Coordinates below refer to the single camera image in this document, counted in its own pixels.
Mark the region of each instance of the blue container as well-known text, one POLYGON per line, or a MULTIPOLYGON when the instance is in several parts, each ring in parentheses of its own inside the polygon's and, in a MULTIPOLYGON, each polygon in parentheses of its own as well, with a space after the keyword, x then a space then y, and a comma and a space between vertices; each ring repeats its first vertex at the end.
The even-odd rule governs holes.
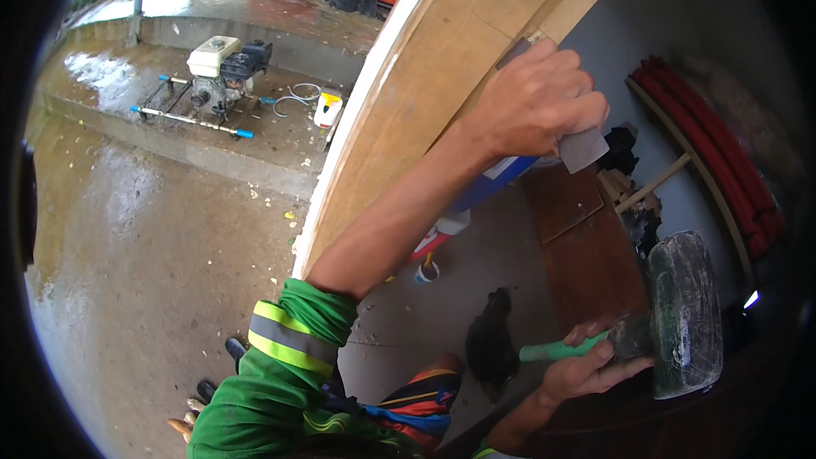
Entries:
POLYGON ((511 156, 488 168, 467 187, 449 208, 455 213, 471 209, 482 200, 504 188, 538 159, 537 156, 511 156))

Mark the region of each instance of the wooden cabinet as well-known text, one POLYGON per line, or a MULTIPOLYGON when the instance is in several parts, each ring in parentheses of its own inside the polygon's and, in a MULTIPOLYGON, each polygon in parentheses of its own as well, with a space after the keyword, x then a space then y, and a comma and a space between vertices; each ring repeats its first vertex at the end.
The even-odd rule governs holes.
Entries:
POLYGON ((649 298, 634 248, 595 168, 563 164, 522 179, 560 330, 604 314, 640 313, 649 298))

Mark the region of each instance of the gasoline engine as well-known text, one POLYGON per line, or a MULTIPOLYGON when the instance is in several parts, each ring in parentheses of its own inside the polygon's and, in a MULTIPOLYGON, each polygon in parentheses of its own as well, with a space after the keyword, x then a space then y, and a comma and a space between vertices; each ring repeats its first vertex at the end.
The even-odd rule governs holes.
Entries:
POLYGON ((194 49, 187 59, 193 74, 195 107, 223 116, 232 104, 252 92, 252 77, 269 68, 272 43, 253 40, 244 45, 238 38, 213 36, 194 49))

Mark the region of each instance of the white painted edge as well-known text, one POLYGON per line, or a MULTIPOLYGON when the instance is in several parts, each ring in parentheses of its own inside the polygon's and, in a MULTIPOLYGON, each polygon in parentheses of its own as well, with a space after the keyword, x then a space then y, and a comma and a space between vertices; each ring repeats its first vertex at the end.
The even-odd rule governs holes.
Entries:
MULTIPOLYGON (((420 0, 398 0, 388 16, 387 22, 382 26, 382 31, 371 47, 371 52, 365 59, 365 64, 362 66, 360 76, 357 77, 357 83, 354 85, 354 90, 348 99, 346 110, 343 112, 343 118, 337 126, 337 131, 334 132, 334 138, 331 142, 331 148, 326 156, 326 163, 320 172, 317 179, 317 186, 312 193, 310 199, 309 211, 306 214, 306 222, 303 224, 303 231, 300 233, 300 238, 297 240, 295 254, 295 266, 292 268, 292 278, 303 279, 306 275, 303 271, 305 269, 306 259, 309 257, 309 252, 312 249, 314 242, 314 230, 317 223, 317 217, 320 214, 320 209, 326 200, 326 193, 329 190, 329 182, 332 180, 332 174, 339 168, 340 153, 343 146, 349 139, 354 124, 360 115, 363 103, 366 97, 374 90, 374 80, 380 72, 380 68, 386 63, 388 52, 397 41, 397 37, 402 32, 411 13, 414 11, 416 5, 420 0)), ((398 54, 395 54, 390 63, 396 61, 398 54)), ((385 77, 388 74, 383 74, 382 81, 379 85, 382 86, 385 77)))

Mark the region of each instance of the hand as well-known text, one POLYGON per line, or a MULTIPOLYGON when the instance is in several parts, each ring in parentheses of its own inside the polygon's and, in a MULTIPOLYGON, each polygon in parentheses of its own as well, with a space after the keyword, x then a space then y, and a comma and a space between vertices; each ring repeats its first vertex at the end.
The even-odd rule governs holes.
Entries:
MULTIPOLYGON (((598 321, 579 324, 569 332, 564 343, 567 346, 577 346, 586 337, 596 337, 617 323, 617 318, 605 317, 598 321)), ((586 394, 601 394, 655 364, 652 358, 636 358, 602 369, 614 355, 612 342, 604 339, 598 341, 584 356, 565 358, 553 363, 544 373, 544 381, 538 388, 538 402, 544 406, 555 407, 566 399, 586 394)))
POLYGON ((609 115, 606 98, 580 67, 576 52, 540 40, 488 81, 459 122, 492 156, 557 156, 563 135, 599 128, 609 115))

